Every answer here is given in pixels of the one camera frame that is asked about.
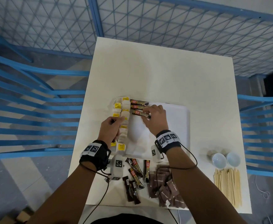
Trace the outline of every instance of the cup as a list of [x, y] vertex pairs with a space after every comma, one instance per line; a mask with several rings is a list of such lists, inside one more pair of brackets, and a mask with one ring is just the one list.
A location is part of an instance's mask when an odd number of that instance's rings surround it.
[[232, 167], [238, 167], [240, 164], [240, 156], [235, 152], [229, 152], [226, 156], [227, 162]]
[[227, 159], [223, 154], [215, 153], [212, 155], [212, 164], [218, 169], [224, 169], [227, 165]]

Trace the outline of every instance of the person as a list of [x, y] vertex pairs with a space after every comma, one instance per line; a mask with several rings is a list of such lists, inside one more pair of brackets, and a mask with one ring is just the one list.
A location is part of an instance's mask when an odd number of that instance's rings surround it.
[[[157, 136], [162, 131], [169, 131], [166, 111], [161, 105], [146, 107], [143, 112], [151, 113], [151, 119], [142, 117], [142, 120], [153, 135]], [[123, 120], [123, 117], [108, 117], [101, 124], [97, 140], [110, 146], [112, 140], [118, 137]], [[166, 151], [166, 155], [170, 167], [191, 168], [195, 165], [181, 146], [170, 148]], [[27, 224], [77, 224], [79, 222], [97, 170], [90, 161], [81, 164], [44, 202]], [[171, 171], [180, 195], [197, 224], [246, 223], [224, 194], [198, 167], [188, 170], [171, 169]], [[98, 219], [93, 223], [110, 223], [114, 220], [117, 223], [160, 223], [133, 214], [120, 214]]]

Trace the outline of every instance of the white wall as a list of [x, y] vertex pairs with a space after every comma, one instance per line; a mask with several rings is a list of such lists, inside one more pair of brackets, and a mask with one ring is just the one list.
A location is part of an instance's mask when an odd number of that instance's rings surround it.
[[201, 0], [231, 7], [273, 14], [273, 0]]

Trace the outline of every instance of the wristband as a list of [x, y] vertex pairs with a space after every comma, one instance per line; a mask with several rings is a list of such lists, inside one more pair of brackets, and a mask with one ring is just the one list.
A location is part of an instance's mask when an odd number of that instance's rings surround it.
[[166, 154], [173, 147], [181, 147], [179, 137], [170, 130], [163, 130], [156, 135], [155, 145], [160, 153]]
[[97, 171], [99, 171], [106, 168], [110, 153], [111, 151], [104, 141], [95, 140], [80, 154], [79, 163], [89, 161], [93, 163]]

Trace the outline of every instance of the table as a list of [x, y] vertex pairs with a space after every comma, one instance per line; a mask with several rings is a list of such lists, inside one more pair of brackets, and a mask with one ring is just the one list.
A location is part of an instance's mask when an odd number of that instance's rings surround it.
[[[207, 153], [238, 153], [243, 205], [237, 211], [251, 213], [232, 58], [98, 37], [69, 175], [82, 150], [97, 138], [101, 122], [111, 115], [119, 96], [186, 106], [190, 110], [190, 150], [198, 167], [213, 181], [215, 168]], [[124, 176], [129, 175], [124, 169]], [[86, 204], [98, 204], [106, 187], [97, 174]], [[139, 206], [158, 207], [146, 189], [138, 192]], [[135, 206], [127, 202], [122, 180], [110, 182], [101, 205]]]

